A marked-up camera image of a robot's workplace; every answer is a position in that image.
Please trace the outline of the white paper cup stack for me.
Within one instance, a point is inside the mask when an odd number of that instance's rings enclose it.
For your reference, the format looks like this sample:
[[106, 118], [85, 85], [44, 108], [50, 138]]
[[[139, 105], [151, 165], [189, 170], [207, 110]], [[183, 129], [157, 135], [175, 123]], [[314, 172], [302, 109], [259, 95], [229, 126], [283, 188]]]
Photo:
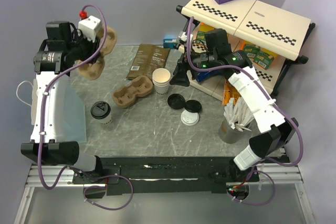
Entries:
[[152, 82], [157, 94], [165, 95], [169, 89], [171, 73], [165, 68], [158, 68], [152, 73]]

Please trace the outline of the white plastic cup lids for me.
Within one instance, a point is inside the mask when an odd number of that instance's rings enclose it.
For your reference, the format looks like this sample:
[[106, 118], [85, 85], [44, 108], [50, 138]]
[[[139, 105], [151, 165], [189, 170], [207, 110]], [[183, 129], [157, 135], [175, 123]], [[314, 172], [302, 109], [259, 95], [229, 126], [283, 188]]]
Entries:
[[184, 110], [181, 114], [181, 121], [183, 124], [192, 126], [199, 121], [200, 117], [198, 113], [189, 112]]

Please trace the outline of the light blue paper bag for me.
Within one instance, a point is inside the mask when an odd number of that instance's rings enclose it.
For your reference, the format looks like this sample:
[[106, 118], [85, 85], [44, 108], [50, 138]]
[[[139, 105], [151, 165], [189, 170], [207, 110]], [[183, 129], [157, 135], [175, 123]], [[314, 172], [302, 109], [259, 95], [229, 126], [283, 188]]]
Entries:
[[[33, 131], [29, 140], [34, 143], [40, 142], [41, 100], [49, 82], [49, 79], [44, 80], [43, 77], [36, 77], [32, 82], [30, 116]], [[45, 107], [44, 142], [86, 142], [85, 106], [71, 87], [69, 78], [62, 77], [58, 80], [49, 90], [49, 94]]]

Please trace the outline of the single white paper cup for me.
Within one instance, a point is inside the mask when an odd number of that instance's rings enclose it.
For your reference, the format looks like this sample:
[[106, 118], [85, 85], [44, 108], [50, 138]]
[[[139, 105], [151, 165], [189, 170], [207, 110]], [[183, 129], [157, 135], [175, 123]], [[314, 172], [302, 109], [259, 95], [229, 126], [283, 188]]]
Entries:
[[91, 116], [93, 117], [93, 119], [97, 123], [99, 123], [100, 126], [107, 126], [112, 122], [112, 113], [111, 112], [101, 114], [101, 115], [92, 113]]

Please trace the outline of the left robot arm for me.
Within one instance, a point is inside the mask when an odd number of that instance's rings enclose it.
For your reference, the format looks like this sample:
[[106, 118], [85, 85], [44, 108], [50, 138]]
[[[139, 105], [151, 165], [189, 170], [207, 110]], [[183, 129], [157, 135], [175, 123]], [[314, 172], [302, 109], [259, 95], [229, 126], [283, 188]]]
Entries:
[[101, 29], [101, 20], [93, 16], [77, 27], [66, 21], [46, 24], [48, 37], [34, 57], [34, 129], [30, 142], [20, 148], [34, 163], [72, 166], [92, 183], [103, 179], [104, 170], [100, 158], [79, 150], [79, 143], [87, 140], [85, 105], [69, 77], [77, 60], [85, 61], [98, 49]]

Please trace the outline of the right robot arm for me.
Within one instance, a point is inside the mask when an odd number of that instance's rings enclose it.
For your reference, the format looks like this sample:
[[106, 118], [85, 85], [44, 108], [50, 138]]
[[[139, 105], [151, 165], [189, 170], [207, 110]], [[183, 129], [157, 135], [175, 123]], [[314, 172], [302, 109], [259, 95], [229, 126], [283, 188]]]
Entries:
[[243, 180], [250, 167], [269, 154], [286, 145], [293, 134], [301, 139], [298, 123], [294, 118], [279, 109], [261, 84], [256, 70], [242, 50], [231, 51], [226, 31], [214, 29], [206, 34], [206, 50], [198, 53], [192, 48], [192, 34], [183, 31], [178, 37], [178, 45], [184, 52], [177, 62], [170, 81], [171, 85], [190, 85], [187, 72], [209, 72], [218, 70], [222, 76], [238, 91], [252, 113], [259, 135], [249, 140], [248, 146], [234, 159], [229, 175], [235, 181]]

